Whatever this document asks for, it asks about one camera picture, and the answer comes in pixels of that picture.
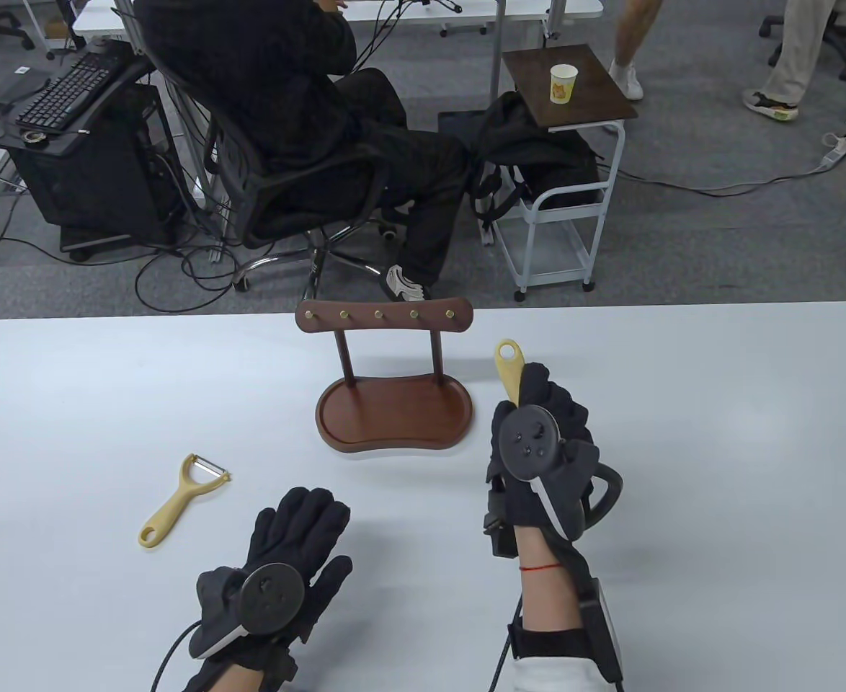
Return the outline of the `person's left hand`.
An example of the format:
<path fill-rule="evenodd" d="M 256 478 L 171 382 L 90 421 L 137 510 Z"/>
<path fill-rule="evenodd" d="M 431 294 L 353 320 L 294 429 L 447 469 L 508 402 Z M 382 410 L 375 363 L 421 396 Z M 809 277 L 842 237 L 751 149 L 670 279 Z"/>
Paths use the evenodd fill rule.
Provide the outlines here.
<path fill-rule="evenodd" d="M 310 639 L 352 573 L 351 558 L 333 554 L 349 520 L 349 507 L 324 488 L 293 488 L 259 511 L 243 566 L 199 574 L 190 656 L 293 678 L 289 649 Z"/>

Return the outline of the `person's right hand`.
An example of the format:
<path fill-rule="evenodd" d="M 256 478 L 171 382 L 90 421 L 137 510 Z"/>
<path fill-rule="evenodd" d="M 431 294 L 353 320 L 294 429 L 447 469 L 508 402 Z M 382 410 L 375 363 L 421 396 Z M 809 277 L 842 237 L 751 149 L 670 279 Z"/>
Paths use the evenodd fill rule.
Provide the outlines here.
<path fill-rule="evenodd" d="M 500 402 L 490 425 L 486 481 L 495 521 L 547 528 L 569 543 L 581 537 L 599 467 L 588 418 L 547 367 L 526 363 L 518 403 Z"/>

